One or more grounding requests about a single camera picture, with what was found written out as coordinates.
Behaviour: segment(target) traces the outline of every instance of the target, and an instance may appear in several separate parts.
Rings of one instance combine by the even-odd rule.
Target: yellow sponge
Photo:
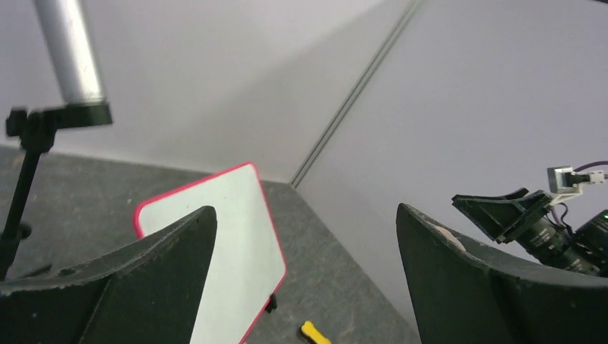
[[[306,320],[304,325],[300,326],[300,333],[311,343],[314,344],[331,344],[331,341],[319,332],[311,321]]]

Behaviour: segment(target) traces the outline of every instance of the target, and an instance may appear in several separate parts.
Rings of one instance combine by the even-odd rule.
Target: gray table
[[[23,155],[0,147],[0,221],[4,225]],[[24,220],[33,235],[9,278],[53,262],[85,262],[136,240],[133,210],[144,199],[206,174],[50,154],[42,158]],[[419,343],[419,338],[289,185],[264,182],[288,275],[279,308],[264,314],[248,344],[301,343],[313,321],[333,343]]]

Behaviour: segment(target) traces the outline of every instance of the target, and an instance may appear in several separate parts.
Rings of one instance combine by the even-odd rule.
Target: black bracket
[[[266,305],[266,308],[264,309],[266,311],[266,313],[271,313],[273,310],[276,310],[278,307],[277,304],[277,295],[275,295],[274,293],[272,293],[270,295],[270,298],[268,299],[268,304]]]
[[[21,223],[29,189],[34,180],[38,160],[48,153],[59,129],[84,128],[112,123],[110,105],[99,102],[90,105],[67,105],[44,110],[35,110],[28,114],[27,109],[14,107],[6,119],[6,135],[19,137],[25,157],[19,172],[19,179],[6,217],[4,231],[0,236],[0,281],[6,278],[21,240],[32,233],[31,227]],[[39,273],[50,269],[38,269]]]

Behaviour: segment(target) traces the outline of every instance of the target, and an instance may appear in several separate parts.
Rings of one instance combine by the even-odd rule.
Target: whiteboard with red border
[[[144,201],[135,210],[133,225],[142,238],[202,206],[215,208],[217,236],[190,343],[243,343],[287,274],[254,164]]]

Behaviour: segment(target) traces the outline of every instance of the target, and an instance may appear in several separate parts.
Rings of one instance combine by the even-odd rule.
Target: metal pole
[[[34,0],[63,100],[105,101],[105,88],[80,0]]]

